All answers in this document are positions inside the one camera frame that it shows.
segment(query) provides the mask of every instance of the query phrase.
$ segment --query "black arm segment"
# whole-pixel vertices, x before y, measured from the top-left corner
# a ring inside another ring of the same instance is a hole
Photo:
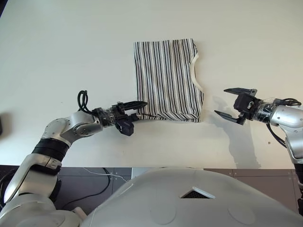
[[[303,185],[303,164],[294,164],[295,172],[299,178],[299,182]],[[303,216],[303,188],[300,187],[301,198],[298,199],[299,214]]]

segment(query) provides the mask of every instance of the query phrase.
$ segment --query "black cable on floor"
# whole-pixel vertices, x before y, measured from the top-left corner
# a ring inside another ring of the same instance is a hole
[[[102,168],[102,169],[105,171],[106,174],[109,174],[109,172],[108,172],[108,170],[107,170],[106,168]],[[98,193],[96,193],[96,194],[86,195],[86,196],[83,196],[83,197],[81,197],[81,198],[72,200],[72,201],[70,201],[70,202],[64,204],[64,205],[62,206],[61,209],[63,210],[67,205],[69,205],[69,204],[71,204],[71,203],[73,203],[73,202],[80,201],[80,200],[86,199],[86,198],[88,198],[88,197],[100,195],[100,194],[102,194],[103,192],[105,192],[105,190],[109,187],[109,184],[110,184],[110,176],[107,175],[107,178],[108,178],[108,183],[107,183],[106,187],[105,187],[102,191],[100,191],[100,192],[98,192]]]

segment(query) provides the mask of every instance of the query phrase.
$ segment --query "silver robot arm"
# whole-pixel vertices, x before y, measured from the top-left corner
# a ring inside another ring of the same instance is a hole
[[[255,98],[256,89],[230,88],[225,92],[238,95],[234,108],[240,112],[238,118],[215,111],[222,118],[243,125],[246,120],[257,120],[267,125],[274,138],[287,148],[299,178],[302,198],[298,200],[299,213],[303,215],[303,107],[293,98]],[[285,133],[285,140],[278,137],[270,126],[277,126]]]
[[[89,111],[86,103],[87,100],[82,104],[79,102],[80,111],[66,118],[55,119],[46,126],[33,152],[22,162],[5,190],[2,204],[6,205],[0,213],[0,227],[16,226],[17,223],[32,226],[40,219],[41,223],[48,223],[48,218],[56,220],[56,223],[64,223],[60,225],[62,227],[79,226],[81,219],[77,215],[56,210],[52,202],[61,187],[57,174],[67,150],[74,141],[113,125],[120,133],[132,135],[132,122],[138,118],[136,114],[125,114],[125,111],[136,110],[147,104],[134,101],[118,103],[109,109]]]
[[[50,197],[61,162],[72,143],[102,130],[97,117],[82,111],[50,122],[34,151],[25,158],[7,186],[4,202],[24,193]]]

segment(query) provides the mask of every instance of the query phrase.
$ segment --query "striped fabric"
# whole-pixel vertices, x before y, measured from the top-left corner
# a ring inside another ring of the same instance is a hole
[[[192,39],[134,43],[140,119],[200,122],[204,94],[196,81]]]

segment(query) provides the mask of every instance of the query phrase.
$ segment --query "black vent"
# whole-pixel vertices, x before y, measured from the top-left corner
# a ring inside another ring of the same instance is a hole
[[[182,196],[183,199],[209,199],[205,195],[202,195],[196,191],[190,191],[189,193]]]

